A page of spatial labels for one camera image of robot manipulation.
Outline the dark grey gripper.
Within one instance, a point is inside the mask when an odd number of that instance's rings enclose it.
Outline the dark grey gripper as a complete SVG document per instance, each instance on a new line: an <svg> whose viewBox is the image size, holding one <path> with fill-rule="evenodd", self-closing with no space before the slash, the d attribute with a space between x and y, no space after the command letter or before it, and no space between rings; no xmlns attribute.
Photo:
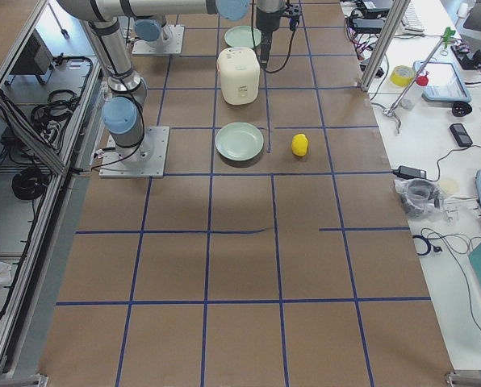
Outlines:
<svg viewBox="0 0 481 387"><path fill-rule="evenodd" d="M261 31L260 66L266 67L270 59L272 35L280 26L284 11L283 0L256 1L256 27Z"/></svg>

